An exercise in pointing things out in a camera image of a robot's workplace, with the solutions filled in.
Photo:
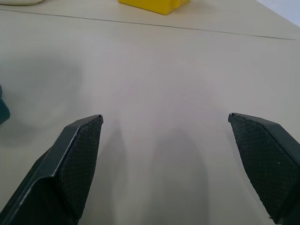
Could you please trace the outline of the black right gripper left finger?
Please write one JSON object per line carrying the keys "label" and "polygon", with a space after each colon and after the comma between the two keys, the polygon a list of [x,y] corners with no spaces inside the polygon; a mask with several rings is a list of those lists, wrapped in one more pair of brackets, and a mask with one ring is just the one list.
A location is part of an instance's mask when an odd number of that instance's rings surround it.
{"label": "black right gripper left finger", "polygon": [[93,181],[103,116],[67,125],[0,212],[0,225],[78,225]]}

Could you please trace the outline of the white rounded object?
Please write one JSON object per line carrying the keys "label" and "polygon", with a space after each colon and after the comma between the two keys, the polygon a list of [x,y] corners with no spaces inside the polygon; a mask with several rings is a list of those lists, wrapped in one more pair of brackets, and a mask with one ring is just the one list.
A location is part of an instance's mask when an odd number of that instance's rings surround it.
{"label": "white rounded object", "polygon": [[27,6],[35,5],[44,0],[0,0],[0,5]]}

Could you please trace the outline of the yellow plastic block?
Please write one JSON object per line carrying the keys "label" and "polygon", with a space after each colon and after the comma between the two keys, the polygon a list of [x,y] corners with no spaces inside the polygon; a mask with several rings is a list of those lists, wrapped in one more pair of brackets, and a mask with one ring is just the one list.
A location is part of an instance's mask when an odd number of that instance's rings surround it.
{"label": "yellow plastic block", "polygon": [[168,15],[172,11],[190,2],[190,0],[118,0],[119,3]]}

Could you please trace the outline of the dark teal object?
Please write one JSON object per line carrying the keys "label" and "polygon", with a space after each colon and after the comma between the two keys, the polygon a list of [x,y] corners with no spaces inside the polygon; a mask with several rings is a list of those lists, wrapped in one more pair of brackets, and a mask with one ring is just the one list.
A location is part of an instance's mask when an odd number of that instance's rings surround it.
{"label": "dark teal object", "polygon": [[3,91],[2,91],[2,86],[0,85],[0,125],[2,125],[10,118],[9,108],[5,104],[2,95],[3,95]]}

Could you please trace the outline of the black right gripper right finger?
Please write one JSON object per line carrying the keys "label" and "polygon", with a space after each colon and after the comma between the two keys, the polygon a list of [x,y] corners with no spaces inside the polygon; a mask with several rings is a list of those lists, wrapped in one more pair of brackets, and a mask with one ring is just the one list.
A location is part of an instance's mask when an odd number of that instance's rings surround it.
{"label": "black right gripper right finger", "polygon": [[300,225],[300,143],[282,126],[231,113],[244,170],[273,222]]}

